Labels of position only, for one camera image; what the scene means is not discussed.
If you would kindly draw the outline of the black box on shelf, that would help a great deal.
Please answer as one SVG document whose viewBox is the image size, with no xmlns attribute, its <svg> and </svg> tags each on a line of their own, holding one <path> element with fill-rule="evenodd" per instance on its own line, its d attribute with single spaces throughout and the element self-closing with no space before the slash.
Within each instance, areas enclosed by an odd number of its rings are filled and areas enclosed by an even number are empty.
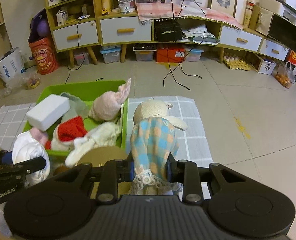
<svg viewBox="0 0 296 240">
<path fill-rule="evenodd" d="M 174 42 L 181 40 L 182 29 L 180 24 L 173 19 L 156 21 L 154 39 L 158 42 Z"/>
</svg>

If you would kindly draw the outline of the black microwave oven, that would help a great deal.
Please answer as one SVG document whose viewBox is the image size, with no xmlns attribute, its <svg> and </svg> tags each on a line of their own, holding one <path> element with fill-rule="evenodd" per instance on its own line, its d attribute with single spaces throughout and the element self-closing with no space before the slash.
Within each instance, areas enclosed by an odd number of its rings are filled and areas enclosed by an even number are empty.
<svg viewBox="0 0 296 240">
<path fill-rule="evenodd" d="M 275 39 L 296 53 L 296 25 L 277 14 L 272 16 L 268 37 Z"/>
</svg>

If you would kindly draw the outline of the grey green cloth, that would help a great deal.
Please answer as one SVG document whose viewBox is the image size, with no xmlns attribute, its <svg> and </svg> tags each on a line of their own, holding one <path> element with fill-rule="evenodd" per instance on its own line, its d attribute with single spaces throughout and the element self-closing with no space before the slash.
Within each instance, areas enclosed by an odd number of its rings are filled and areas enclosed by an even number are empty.
<svg viewBox="0 0 296 240">
<path fill-rule="evenodd" d="M 89 108 L 79 97 L 67 92 L 62 92 L 60 96 L 68 98 L 70 105 L 69 110 L 62 116 L 61 123 L 69 121 L 77 116 L 80 116 L 82 119 L 88 116 Z"/>
</svg>

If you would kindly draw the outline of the red snack bag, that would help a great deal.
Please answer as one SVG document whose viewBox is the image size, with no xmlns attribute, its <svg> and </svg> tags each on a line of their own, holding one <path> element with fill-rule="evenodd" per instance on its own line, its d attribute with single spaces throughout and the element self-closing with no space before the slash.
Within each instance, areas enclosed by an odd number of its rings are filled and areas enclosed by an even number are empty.
<svg viewBox="0 0 296 240">
<path fill-rule="evenodd" d="M 50 74 L 58 68 L 56 48 L 51 36 L 30 42 L 29 47 L 41 75 Z"/>
</svg>

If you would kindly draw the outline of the white paper bag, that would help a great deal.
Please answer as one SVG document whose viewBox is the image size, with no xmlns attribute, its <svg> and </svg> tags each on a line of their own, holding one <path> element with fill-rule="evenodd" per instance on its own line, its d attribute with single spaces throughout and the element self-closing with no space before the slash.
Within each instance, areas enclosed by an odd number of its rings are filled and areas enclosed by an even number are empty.
<svg viewBox="0 0 296 240">
<path fill-rule="evenodd" d="M 9 85 L 24 73 L 24 61 L 19 47 L 9 50 L 0 58 L 0 79 Z"/>
</svg>

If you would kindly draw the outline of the red white santa cloth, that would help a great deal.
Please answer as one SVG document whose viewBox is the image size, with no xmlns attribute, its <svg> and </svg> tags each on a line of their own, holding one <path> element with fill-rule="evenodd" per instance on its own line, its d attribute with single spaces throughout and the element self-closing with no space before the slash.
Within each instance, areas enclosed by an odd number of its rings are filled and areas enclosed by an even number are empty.
<svg viewBox="0 0 296 240">
<path fill-rule="evenodd" d="M 87 133 L 82 117 L 74 117 L 55 128 L 52 140 L 46 142 L 45 148 L 52 151 L 70 152 L 74 149 L 74 140 L 83 138 Z"/>
</svg>

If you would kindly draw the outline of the rabbit doll blue dress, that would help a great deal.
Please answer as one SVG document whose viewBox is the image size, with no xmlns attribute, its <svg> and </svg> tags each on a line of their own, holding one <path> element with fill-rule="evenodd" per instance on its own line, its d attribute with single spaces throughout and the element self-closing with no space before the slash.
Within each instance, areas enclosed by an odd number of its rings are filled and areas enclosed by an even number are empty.
<svg viewBox="0 0 296 240">
<path fill-rule="evenodd" d="M 169 115 L 170 108 L 169 102 L 150 99 L 134 112 L 130 148 L 135 177 L 130 194 L 169 195 L 183 190 L 181 183 L 167 181 L 166 161 L 170 154 L 176 156 L 179 149 L 176 130 L 186 131 L 188 125 Z"/>
</svg>

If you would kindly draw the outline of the pink fluffy plush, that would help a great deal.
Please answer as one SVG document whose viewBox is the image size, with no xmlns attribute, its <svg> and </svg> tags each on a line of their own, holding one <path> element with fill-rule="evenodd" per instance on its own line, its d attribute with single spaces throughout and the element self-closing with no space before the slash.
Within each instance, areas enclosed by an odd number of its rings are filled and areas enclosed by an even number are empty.
<svg viewBox="0 0 296 240">
<path fill-rule="evenodd" d="M 119 116 L 122 104 L 127 100 L 131 87 L 131 78 L 120 85 L 117 92 L 107 91 L 96 98 L 88 116 L 95 121 L 111 121 Z"/>
</svg>

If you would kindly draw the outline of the white foam block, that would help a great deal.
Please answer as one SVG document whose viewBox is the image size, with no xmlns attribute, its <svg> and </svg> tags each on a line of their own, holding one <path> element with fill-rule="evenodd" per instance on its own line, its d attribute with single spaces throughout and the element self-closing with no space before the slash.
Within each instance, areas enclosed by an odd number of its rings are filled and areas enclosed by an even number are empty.
<svg viewBox="0 0 296 240">
<path fill-rule="evenodd" d="M 69 99 L 51 94 L 26 113 L 28 123 L 42 132 L 48 130 L 70 109 Z"/>
</svg>

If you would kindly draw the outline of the red storage box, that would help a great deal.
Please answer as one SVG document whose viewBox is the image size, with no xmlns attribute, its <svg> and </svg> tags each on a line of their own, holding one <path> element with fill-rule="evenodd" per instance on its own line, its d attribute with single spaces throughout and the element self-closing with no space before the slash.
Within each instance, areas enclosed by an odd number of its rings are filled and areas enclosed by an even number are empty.
<svg viewBox="0 0 296 240">
<path fill-rule="evenodd" d="M 182 63 L 185 49 L 179 44 L 158 44 L 156 51 L 157 63 Z"/>
</svg>

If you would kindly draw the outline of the pink checked cloth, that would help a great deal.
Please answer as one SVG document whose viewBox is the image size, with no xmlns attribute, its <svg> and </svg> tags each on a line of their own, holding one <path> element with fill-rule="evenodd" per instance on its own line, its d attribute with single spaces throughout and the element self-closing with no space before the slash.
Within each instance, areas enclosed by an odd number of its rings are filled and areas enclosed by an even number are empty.
<svg viewBox="0 0 296 240">
<path fill-rule="evenodd" d="M 194 18 L 202 21 L 217 22 L 242 30 L 243 27 L 235 18 L 209 8 L 192 7 L 171 3 L 139 3 L 136 5 L 139 20 L 163 21 L 171 18 Z"/>
</svg>

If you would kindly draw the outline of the wooden cabinet with drawers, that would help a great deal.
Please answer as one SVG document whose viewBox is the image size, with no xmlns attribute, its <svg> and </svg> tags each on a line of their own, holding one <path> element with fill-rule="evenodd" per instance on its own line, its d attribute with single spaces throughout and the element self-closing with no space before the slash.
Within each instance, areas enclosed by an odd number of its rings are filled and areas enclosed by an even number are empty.
<svg viewBox="0 0 296 240">
<path fill-rule="evenodd" d="M 62 7 L 90 5 L 89 17 L 75 20 L 71 23 L 58 25 L 56 14 Z M 103 15 L 102 0 L 45 0 L 45 10 L 52 39 L 57 52 L 68 51 L 73 56 L 73 51 L 78 48 L 87 48 L 89 55 L 94 56 L 93 46 L 121 45 L 122 52 L 126 52 L 128 44 L 156 43 L 154 27 L 156 21 L 141 22 L 137 9 L 134 12 L 121 14 L 110 12 Z M 216 36 L 218 43 L 203 41 L 203 46 L 213 46 L 220 50 L 244 50 L 251 53 L 264 55 L 283 61 L 288 53 L 288 48 L 277 41 L 262 36 L 260 33 L 243 27 L 242 30 L 232 28 L 217 22 L 202 21 L 194 18 L 177 18 L 178 21 L 196 21 L 205 23 L 207 30 Z"/>
</svg>

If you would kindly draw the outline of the purple ball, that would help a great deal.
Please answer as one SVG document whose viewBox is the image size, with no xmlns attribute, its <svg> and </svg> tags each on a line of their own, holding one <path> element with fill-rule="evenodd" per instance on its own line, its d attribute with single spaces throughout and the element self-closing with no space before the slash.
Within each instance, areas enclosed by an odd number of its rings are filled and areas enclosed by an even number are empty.
<svg viewBox="0 0 296 240">
<path fill-rule="evenodd" d="M 45 8 L 31 19 L 28 43 L 36 42 L 51 34 Z"/>
</svg>

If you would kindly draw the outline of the bag of oranges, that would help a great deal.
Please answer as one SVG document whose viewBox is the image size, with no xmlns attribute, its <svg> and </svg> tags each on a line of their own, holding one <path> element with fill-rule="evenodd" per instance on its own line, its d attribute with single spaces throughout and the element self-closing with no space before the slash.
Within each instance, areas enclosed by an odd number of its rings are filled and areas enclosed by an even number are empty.
<svg viewBox="0 0 296 240">
<path fill-rule="evenodd" d="M 294 75 L 292 72 L 292 64 L 287 61 L 285 64 L 279 65 L 275 79 L 285 88 L 290 88 L 294 82 Z"/>
</svg>

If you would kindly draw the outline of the green plastic bin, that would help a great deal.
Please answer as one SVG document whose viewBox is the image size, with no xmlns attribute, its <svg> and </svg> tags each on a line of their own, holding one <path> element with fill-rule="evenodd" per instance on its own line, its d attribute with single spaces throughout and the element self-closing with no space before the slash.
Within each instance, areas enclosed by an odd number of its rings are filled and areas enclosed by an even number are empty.
<svg viewBox="0 0 296 240">
<path fill-rule="evenodd" d="M 102 80 L 102 81 L 91 81 L 91 82 L 79 82 L 79 83 L 67 83 L 61 85 L 53 85 L 46 87 L 41 95 L 39 96 L 36 104 L 40 103 L 46 97 L 51 94 L 60 95 L 62 92 L 70 93 L 74 96 L 80 98 L 88 107 L 92 106 L 93 101 L 101 96 L 103 93 L 107 91 L 117 92 L 120 85 L 126 83 L 124 80 Z M 126 139 L 127 139 L 127 117 L 128 117 L 128 99 L 123 104 L 123 117 L 122 117 L 122 132 L 117 137 L 116 146 L 125 149 L 126 148 Z M 52 139 L 53 131 L 56 126 L 59 124 L 59 120 L 56 121 L 46 132 L 50 139 Z M 84 120 L 85 129 L 90 131 L 91 129 L 98 126 L 100 122 L 92 120 L 91 118 L 86 118 Z M 28 123 L 25 123 L 23 127 L 23 132 L 31 129 L 32 126 Z M 49 156 L 60 156 L 67 157 L 69 152 L 67 151 L 53 151 L 47 150 Z"/>
</svg>

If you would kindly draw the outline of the egg carton tray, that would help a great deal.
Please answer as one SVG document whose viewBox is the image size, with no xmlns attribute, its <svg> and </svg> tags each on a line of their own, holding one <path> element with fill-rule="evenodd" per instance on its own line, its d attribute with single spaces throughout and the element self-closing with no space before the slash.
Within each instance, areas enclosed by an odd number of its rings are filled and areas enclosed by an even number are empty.
<svg viewBox="0 0 296 240">
<path fill-rule="evenodd" d="M 229 69 L 240 69 L 245 71 L 250 71 L 251 66 L 243 59 L 240 59 L 239 57 L 233 57 L 229 55 L 224 55 L 223 57 L 223 63 L 229 68 Z"/>
</svg>

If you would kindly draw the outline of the clear blue lid storage box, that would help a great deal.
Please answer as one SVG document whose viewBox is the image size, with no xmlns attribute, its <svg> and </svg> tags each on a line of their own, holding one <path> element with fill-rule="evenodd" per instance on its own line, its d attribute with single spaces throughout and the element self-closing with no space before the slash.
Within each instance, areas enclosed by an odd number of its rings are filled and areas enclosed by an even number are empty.
<svg viewBox="0 0 296 240">
<path fill-rule="evenodd" d="M 104 46 L 101 48 L 100 53 L 103 56 L 105 64 L 115 63 L 121 60 L 121 46 Z"/>
</svg>

